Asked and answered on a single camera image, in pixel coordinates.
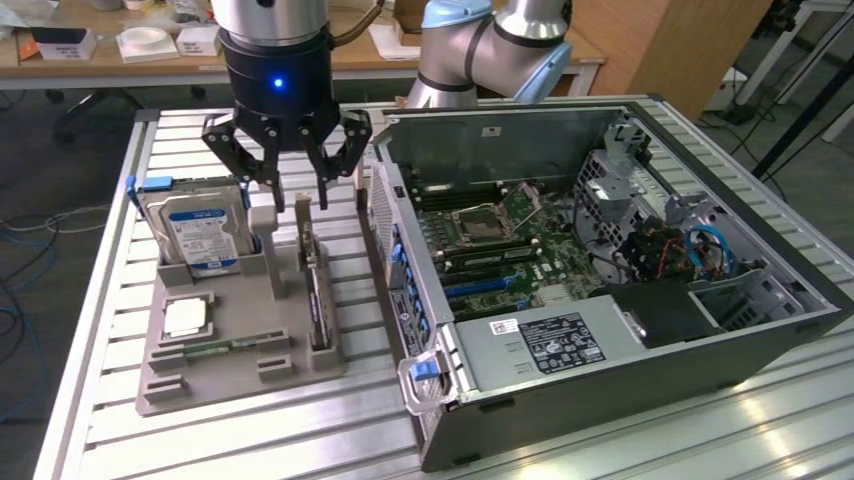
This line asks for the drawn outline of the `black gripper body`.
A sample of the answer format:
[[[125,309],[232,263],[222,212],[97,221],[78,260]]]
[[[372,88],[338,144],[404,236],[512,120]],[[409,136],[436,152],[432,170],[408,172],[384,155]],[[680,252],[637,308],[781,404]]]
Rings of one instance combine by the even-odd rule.
[[[332,97],[330,36],[317,34],[288,46],[261,46],[220,36],[234,97],[236,127],[257,142],[270,140],[265,124],[278,127],[282,150],[304,148],[300,125],[306,122],[318,143],[338,125]]]

